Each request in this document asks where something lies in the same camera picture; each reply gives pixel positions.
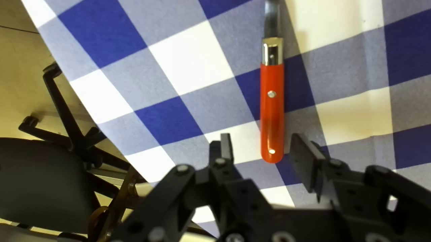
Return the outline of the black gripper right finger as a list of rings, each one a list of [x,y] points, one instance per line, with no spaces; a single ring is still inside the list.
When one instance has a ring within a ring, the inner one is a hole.
[[[302,184],[341,215],[352,242],[431,242],[431,192],[383,167],[352,171],[302,133],[290,159]]]

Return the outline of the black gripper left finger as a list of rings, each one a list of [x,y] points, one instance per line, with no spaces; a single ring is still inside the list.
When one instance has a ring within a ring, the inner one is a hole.
[[[233,164],[231,134],[223,133],[209,148],[205,168],[173,168],[113,228],[109,242],[179,242],[196,211],[205,206],[220,230],[217,242],[271,242],[271,206]]]

